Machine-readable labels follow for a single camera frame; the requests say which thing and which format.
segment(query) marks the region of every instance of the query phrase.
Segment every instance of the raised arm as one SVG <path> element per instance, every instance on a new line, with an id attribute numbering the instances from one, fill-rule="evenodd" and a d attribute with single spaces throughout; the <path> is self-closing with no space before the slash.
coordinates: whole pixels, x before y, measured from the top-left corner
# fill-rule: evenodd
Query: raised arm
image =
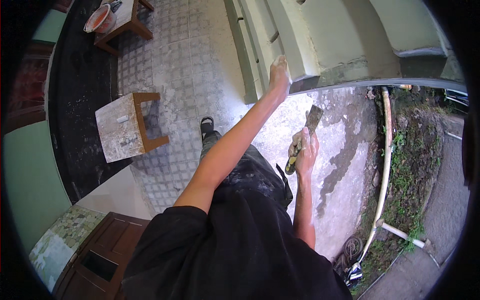
<path id="1" fill-rule="evenodd" d="M 208 213 L 215 189 L 233 170 L 267 119 L 285 100 L 289 86 L 287 61 L 282 55 L 270 66 L 267 92 L 240 122 L 208 151 L 173 206 L 195 206 Z"/>
<path id="2" fill-rule="evenodd" d="M 301 150 L 295 162 L 297 170 L 298 190 L 293 216 L 293 231 L 310 248 L 315 250 L 315 228 L 312 221 L 312 170 L 318 153 L 317 134 L 310 138 L 308 128 L 304 127 L 293 136 L 288 155 L 293 154 L 293 149 L 301 139 Z"/>

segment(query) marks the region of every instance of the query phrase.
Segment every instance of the wrist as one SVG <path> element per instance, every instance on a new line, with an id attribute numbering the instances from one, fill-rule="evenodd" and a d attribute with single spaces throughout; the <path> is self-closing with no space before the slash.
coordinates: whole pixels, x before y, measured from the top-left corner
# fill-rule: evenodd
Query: wrist
<path id="1" fill-rule="evenodd" d="M 288 88 L 282 86 L 269 86 L 268 94 L 272 95 L 278 102 L 283 103 L 288 96 Z"/>
<path id="2" fill-rule="evenodd" d="M 312 175 L 297 173 L 297 182 L 298 182 L 298 186 L 301 188 L 308 187 L 312 184 Z"/>

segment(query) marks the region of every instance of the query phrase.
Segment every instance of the forearm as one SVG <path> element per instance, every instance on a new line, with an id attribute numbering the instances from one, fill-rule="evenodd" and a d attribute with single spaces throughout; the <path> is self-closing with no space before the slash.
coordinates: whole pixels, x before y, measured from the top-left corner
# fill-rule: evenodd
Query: forearm
<path id="1" fill-rule="evenodd" d="M 293 217 L 293 230 L 297 238 L 302 239 L 315 250 L 315 228 L 312 221 L 312 180 L 298 178 L 297 199 Z"/>
<path id="2" fill-rule="evenodd" d="M 193 205 L 208 213 L 213 192 L 233 170 L 257 133 L 285 97 L 285 91 L 272 89 L 265 93 L 240 122 L 207 152 L 174 206 Z"/>

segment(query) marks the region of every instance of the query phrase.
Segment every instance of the putty knife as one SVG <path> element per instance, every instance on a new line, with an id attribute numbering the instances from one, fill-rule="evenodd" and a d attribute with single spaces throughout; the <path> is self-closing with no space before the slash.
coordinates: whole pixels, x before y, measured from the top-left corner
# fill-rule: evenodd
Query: putty knife
<path id="1" fill-rule="evenodd" d="M 310 133 L 310 137 L 312 137 L 312 134 L 315 132 L 315 129 L 317 129 L 318 123 L 320 122 L 320 119 L 324 115 L 324 111 L 316 106 L 312 105 L 312 108 L 310 109 L 310 113 L 308 114 L 307 121 L 305 122 L 305 127 L 308 128 L 308 132 Z M 287 164 L 285 165 L 285 173 L 287 175 L 292 175 L 295 172 L 295 161 L 297 160 L 297 155 L 299 154 L 301 150 L 301 143 L 299 142 L 297 147 L 293 150 L 293 156 L 288 158 Z"/>

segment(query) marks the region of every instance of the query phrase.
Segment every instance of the stone mosaic wall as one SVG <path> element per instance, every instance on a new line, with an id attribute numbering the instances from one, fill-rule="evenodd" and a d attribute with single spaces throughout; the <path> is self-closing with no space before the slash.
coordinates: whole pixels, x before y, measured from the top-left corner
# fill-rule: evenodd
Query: stone mosaic wall
<path id="1" fill-rule="evenodd" d="M 74 205 L 35 244 L 29 259 L 50 292 L 72 255 L 104 217 Z"/>

